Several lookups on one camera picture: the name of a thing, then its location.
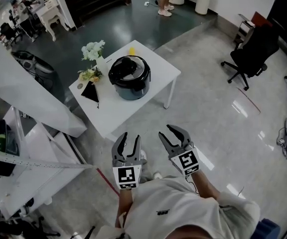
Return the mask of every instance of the flower vase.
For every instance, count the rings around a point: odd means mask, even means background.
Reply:
[[[100,56],[99,58],[96,59],[96,63],[99,71],[101,71],[104,76],[108,76],[109,69],[104,58]]]

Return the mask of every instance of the green object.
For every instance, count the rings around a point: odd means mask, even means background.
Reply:
[[[0,152],[19,156],[15,134],[3,119],[0,120]],[[14,167],[15,164],[0,161],[0,176],[10,176]]]

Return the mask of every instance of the white sneaker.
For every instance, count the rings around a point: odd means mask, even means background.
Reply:
[[[159,172],[155,172],[155,173],[153,174],[153,179],[154,179],[154,180],[162,179],[162,175],[161,175]]]
[[[158,11],[158,14],[159,15],[163,15],[163,16],[166,16],[166,17],[170,17],[172,15],[171,12],[167,11],[167,10],[159,10]]]
[[[165,6],[164,9],[165,10],[173,10],[174,6],[169,4],[168,6]]]
[[[147,154],[145,153],[145,151],[143,149],[140,150],[140,159],[147,160]]]

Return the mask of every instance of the gray tile floor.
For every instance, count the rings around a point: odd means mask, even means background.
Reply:
[[[208,160],[205,173],[221,191],[240,192],[256,201],[261,217],[287,227],[287,160],[276,145],[278,130],[287,117],[287,56],[279,50],[266,64],[267,71],[249,79],[245,94],[243,83],[227,79],[235,72],[222,68],[231,62],[232,40],[216,28],[196,34],[189,31],[156,50],[177,67],[179,76],[169,109],[163,108],[166,92],[161,91],[121,125],[114,135],[129,132],[125,151],[130,151],[137,134],[147,153],[152,172],[163,176],[179,175],[167,159],[158,138],[165,132],[174,141],[166,124],[185,128]],[[114,183],[111,170],[113,143],[102,139],[80,108],[75,114],[85,122],[87,131],[75,140],[89,163],[99,167]],[[57,193],[53,204],[40,208],[56,220],[67,237],[72,232],[85,235],[92,225],[113,224],[118,197],[94,170],[85,171]]]
[[[55,69],[57,74],[53,76],[51,93],[67,103],[71,99],[68,87],[78,78],[77,72],[86,70],[92,64],[81,61],[81,48],[88,42],[105,40],[104,57],[133,40],[155,50],[203,22],[216,18],[211,12],[200,16],[194,12],[193,6],[186,4],[176,6],[173,16],[167,18],[157,14],[157,7],[144,6],[146,0],[132,1],[129,6],[121,5],[94,16],[74,32],[66,32],[60,25],[54,27],[55,42],[49,33],[44,32],[34,43],[25,38],[14,49],[27,50]]]

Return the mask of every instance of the black office chair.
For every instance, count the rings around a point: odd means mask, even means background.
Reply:
[[[249,85],[245,75],[248,78],[259,76],[268,68],[264,62],[279,49],[278,39],[277,32],[271,26],[264,24],[254,29],[252,36],[242,49],[238,49],[238,47],[243,41],[236,40],[237,45],[234,51],[230,53],[236,66],[226,61],[221,62],[221,66],[227,64],[237,70],[237,73],[228,80],[228,83],[231,83],[240,74],[246,85],[244,90],[248,90]]]
[[[17,31],[15,31],[13,28],[11,28],[11,26],[5,22],[0,26],[0,33],[5,35],[6,39],[9,41],[11,46],[13,42],[16,43],[16,39],[18,37],[20,37],[21,40],[23,40],[23,36],[19,34]]]

